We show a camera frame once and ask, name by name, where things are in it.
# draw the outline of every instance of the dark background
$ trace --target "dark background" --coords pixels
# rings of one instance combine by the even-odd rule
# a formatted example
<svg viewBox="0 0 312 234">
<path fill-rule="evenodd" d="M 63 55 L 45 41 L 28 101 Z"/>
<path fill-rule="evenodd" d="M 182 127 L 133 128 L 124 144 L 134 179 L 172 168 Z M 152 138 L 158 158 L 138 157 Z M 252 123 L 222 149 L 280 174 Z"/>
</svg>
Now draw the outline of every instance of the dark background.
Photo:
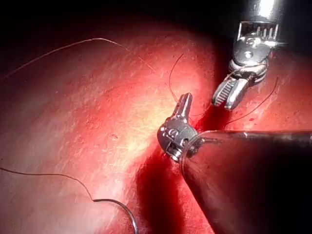
<svg viewBox="0 0 312 234">
<path fill-rule="evenodd" d="M 75 22 L 85 27 L 103 15 L 148 15 L 155 20 L 180 23 L 202 33 L 233 38 L 237 32 L 243 0 L 233 1 L 6 1 L 0 6 L 0 62 L 19 44 L 41 37 L 42 32 L 57 30 Z M 286 13 L 281 38 L 288 48 L 312 55 L 312 14 L 308 1 L 286 0 Z"/>
</svg>

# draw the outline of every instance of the metal shaft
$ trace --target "metal shaft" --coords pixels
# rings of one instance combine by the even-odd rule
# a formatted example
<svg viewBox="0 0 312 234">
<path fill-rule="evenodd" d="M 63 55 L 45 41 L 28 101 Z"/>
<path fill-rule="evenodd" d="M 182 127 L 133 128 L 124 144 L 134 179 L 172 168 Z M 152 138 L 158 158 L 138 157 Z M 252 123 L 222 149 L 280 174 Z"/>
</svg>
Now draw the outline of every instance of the metal shaft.
<svg viewBox="0 0 312 234">
<path fill-rule="evenodd" d="M 249 0 L 242 14 L 243 21 L 270 21 L 281 23 L 285 0 Z"/>
</svg>

